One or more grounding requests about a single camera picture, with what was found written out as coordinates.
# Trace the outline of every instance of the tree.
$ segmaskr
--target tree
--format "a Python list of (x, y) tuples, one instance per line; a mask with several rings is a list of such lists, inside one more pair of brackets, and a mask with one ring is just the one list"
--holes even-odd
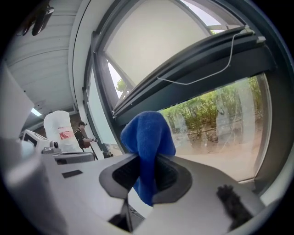
[(117, 87), (115, 88), (116, 90), (123, 92), (127, 85), (124, 83), (123, 79), (120, 79), (117, 83)]
[[(262, 99), (257, 78), (249, 78), (250, 90), (254, 99), (255, 113), (262, 115)], [(203, 126), (209, 124), (211, 127), (216, 126), (217, 100), (220, 99), (223, 106), (227, 109), (230, 118), (240, 117), (242, 108), (238, 90), (235, 83), (220, 87), (217, 90), (207, 92), (198, 97), (189, 99), (183, 103), (161, 110), (163, 117), (169, 122), (171, 130), (176, 133), (175, 121), (176, 114), (180, 113), (186, 121), (189, 131), (196, 131), (200, 136)]]

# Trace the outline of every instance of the white wall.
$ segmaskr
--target white wall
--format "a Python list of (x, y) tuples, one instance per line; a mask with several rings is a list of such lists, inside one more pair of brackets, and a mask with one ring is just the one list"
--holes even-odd
[(170, 0), (146, 0), (121, 24), (105, 49), (134, 84), (176, 53), (208, 36)]
[(0, 137), (17, 139), (33, 102), (18, 85), (5, 62), (0, 67)]

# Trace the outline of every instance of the white bag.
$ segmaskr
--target white bag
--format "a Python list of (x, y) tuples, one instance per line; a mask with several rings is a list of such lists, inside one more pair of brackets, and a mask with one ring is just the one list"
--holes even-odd
[(68, 112), (55, 111), (48, 114), (44, 119), (44, 128), (47, 139), (56, 141), (62, 152), (82, 152), (74, 136)]

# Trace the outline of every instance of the dirt ground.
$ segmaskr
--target dirt ground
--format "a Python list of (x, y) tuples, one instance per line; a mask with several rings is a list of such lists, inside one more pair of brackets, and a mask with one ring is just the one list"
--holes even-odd
[(262, 117), (256, 117), (255, 124), (246, 127), (254, 128), (247, 140), (241, 125), (241, 121), (236, 121), (233, 131), (221, 137), (210, 126), (203, 129), (200, 137), (193, 132), (172, 134), (176, 156), (218, 168), (236, 180), (252, 178), (262, 136)]

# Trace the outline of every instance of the blue microfiber cloth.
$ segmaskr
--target blue microfiber cloth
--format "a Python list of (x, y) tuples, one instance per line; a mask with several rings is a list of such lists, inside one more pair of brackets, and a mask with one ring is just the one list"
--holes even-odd
[(154, 163), (158, 153), (175, 155), (175, 145), (170, 128), (159, 112), (142, 112), (123, 129), (121, 141), (131, 153), (140, 156), (140, 177), (134, 189), (141, 200), (152, 206), (152, 197), (157, 192), (154, 178)]

